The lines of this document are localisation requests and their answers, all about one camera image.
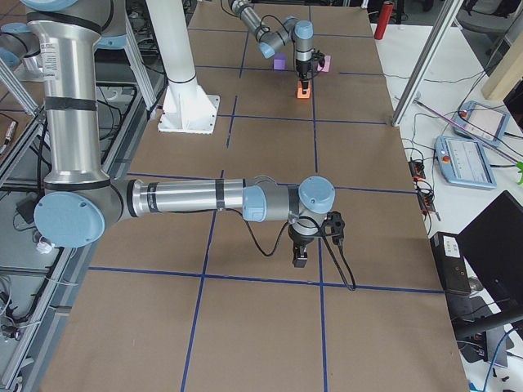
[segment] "gray floor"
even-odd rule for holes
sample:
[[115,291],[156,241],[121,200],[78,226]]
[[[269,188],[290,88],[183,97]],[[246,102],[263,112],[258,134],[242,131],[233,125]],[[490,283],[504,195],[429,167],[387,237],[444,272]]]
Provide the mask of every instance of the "gray floor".
[[[405,14],[403,16],[404,24],[406,25],[423,25],[432,26],[438,15],[440,14],[441,8],[444,2],[441,0],[434,0],[434,7],[430,11],[423,11],[422,2],[420,0],[405,0]],[[486,34],[474,33],[472,31],[463,30],[463,35],[471,46],[472,50],[476,54],[476,57],[485,67],[489,61],[489,56],[486,52],[493,46],[493,41]]]

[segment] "red cylinder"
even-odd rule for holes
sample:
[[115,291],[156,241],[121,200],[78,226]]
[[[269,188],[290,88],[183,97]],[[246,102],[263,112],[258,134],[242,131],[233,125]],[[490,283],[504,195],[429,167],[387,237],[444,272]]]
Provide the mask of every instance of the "red cylinder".
[[379,13],[378,26],[376,26],[376,32],[374,33],[374,39],[382,39],[385,34],[385,29],[391,19],[392,10],[394,9],[393,2],[383,2],[382,11]]

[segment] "computer monitor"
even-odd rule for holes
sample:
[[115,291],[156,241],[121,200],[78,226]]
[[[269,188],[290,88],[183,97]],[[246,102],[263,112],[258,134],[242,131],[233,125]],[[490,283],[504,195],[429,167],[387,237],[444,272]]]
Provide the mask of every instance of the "computer monitor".
[[[523,207],[503,191],[457,237],[479,280],[502,311],[523,305]],[[523,327],[523,322],[513,323]],[[523,330],[518,332],[523,338]]]

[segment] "label sticker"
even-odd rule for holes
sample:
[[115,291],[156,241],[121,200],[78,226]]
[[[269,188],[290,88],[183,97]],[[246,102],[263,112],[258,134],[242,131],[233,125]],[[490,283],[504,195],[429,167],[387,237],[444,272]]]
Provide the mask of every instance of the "label sticker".
[[41,43],[43,80],[59,80],[60,67],[58,65],[58,52],[54,43]]
[[459,258],[459,247],[456,242],[456,238],[443,236],[443,246],[445,248],[445,255],[447,257],[457,257]]

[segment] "orange block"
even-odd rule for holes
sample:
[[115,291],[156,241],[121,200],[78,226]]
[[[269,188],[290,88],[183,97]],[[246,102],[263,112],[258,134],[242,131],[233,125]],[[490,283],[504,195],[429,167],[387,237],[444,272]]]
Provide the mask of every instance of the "orange block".
[[302,100],[306,100],[307,98],[311,98],[311,85],[309,85],[309,88],[303,92],[302,88],[302,81],[297,81],[297,97]]

